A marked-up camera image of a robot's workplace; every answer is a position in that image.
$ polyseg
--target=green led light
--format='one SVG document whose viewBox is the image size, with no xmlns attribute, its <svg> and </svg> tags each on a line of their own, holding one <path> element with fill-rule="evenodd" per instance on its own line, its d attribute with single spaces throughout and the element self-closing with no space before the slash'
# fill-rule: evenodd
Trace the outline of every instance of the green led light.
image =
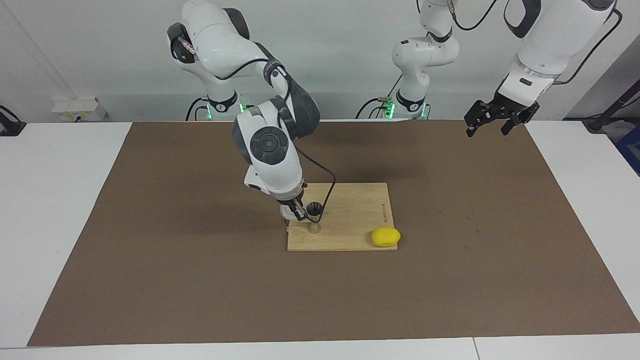
<svg viewBox="0 0 640 360">
<path fill-rule="evenodd" d="M 396 109 L 396 104 L 394 104 L 393 102 L 389 102 L 389 105 L 387 105 L 387 110 L 385 111 L 385 117 L 387 119 L 391 119 L 394 117 L 394 110 Z"/>
</svg>

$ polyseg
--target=black stand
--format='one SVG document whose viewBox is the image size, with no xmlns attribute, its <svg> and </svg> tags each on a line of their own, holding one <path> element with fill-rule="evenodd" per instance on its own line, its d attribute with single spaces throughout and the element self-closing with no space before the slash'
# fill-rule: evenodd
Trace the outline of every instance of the black stand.
<svg viewBox="0 0 640 360">
<path fill-rule="evenodd" d="M 622 96 L 616 100 L 611 106 L 602 113 L 597 119 L 585 119 L 582 121 L 587 130 L 592 134 L 600 134 L 602 133 L 602 127 L 605 125 L 609 125 L 615 120 L 611 117 L 616 111 L 620 110 L 622 106 L 624 106 L 631 98 L 640 92 L 640 80 L 636 81 Z"/>
<path fill-rule="evenodd" d="M 0 136 L 18 136 L 22 132 L 26 122 L 14 122 L 9 120 L 3 113 L 0 112 L 0 124 L 4 127 L 4 130 L 0 131 Z"/>
</svg>

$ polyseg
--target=blue object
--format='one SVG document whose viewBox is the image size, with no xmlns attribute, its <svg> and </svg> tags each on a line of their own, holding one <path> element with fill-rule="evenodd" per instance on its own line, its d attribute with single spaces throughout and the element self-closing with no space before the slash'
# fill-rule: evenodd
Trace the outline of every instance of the blue object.
<svg viewBox="0 0 640 360">
<path fill-rule="evenodd" d="M 620 154 L 640 175 L 640 127 L 635 128 L 616 144 Z"/>
</svg>

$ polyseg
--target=wooden cutting board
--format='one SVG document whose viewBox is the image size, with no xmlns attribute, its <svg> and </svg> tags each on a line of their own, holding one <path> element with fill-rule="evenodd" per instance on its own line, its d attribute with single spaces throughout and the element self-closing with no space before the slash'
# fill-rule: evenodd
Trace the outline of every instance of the wooden cutting board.
<svg viewBox="0 0 640 360">
<path fill-rule="evenodd" d="M 309 184 L 303 201 L 322 203 L 331 184 Z M 394 226 L 386 183 L 338 183 L 327 202 L 320 231 L 312 234 L 310 222 L 289 224 L 289 251 L 393 251 L 371 241 L 371 233 L 383 226 Z"/>
</svg>

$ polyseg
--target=yellow object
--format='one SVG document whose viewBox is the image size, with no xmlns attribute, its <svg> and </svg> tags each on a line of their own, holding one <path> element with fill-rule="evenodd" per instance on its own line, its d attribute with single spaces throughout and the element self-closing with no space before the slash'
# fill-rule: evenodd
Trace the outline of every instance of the yellow object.
<svg viewBox="0 0 640 360">
<path fill-rule="evenodd" d="M 379 227 L 371 233 L 371 240 L 379 247 L 394 246 L 400 240 L 400 232 L 395 227 Z"/>
</svg>

